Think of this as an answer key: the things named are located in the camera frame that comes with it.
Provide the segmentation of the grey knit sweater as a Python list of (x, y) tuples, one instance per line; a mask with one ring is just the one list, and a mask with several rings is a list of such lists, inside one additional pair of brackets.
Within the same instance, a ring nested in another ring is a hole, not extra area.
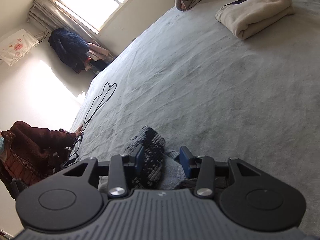
[[(197, 179), (188, 179), (179, 163), (179, 153), (165, 149), (165, 139), (149, 126), (144, 126), (125, 147), (123, 153), (132, 153), (138, 145), (144, 146), (144, 163), (138, 177), (131, 181), (131, 191), (194, 190)], [(107, 193), (108, 178), (101, 180), (99, 190)]]

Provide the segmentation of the person in red jacket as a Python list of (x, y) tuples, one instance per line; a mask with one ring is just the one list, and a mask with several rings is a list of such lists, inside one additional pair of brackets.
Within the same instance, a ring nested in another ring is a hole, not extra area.
[(69, 149), (81, 132), (82, 126), (69, 133), (63, 129), (32, 127), (23, 121), (1, 131), (1, 181), (12, 199), (16, 198), (13, 179), (31, 186), (51, 176), (54, 168), (69, 159)]

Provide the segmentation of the white wall hanging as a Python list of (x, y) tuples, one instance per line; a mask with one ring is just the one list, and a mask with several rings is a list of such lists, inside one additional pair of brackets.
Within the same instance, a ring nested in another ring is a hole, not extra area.
[(39, 43), (31, 33), (21, 29), (1, 42), (1, 59), (12, 66)]

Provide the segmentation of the hanging dark clothes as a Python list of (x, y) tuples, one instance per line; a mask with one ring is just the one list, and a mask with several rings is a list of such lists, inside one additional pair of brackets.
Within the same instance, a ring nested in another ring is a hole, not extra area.
[(59, 59), (78, 74), (84, 70), (100, 72), (114, 60), (107, 49), (86, 42), (79, 35), (63, 28), (52, 31), (48, 42)]

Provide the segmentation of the grey bed sheet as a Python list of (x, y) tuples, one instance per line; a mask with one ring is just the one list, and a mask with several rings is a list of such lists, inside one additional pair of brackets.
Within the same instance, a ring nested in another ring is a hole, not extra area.
[(236, 0), (175, 8), (92, 81), (73, 127), (80, 158), (107, 160), (144, 126), (169, 150), (239, 157), (298, 189), (319, 234), (319, 0), (239, 40), (215, 19)]

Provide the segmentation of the folded beige garment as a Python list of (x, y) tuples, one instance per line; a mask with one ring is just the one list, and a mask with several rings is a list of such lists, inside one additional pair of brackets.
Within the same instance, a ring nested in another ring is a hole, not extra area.
[(215, 18), (236, 38), (245, 40), (294, 13), (292, 0), (237, 0), (221, 7)]

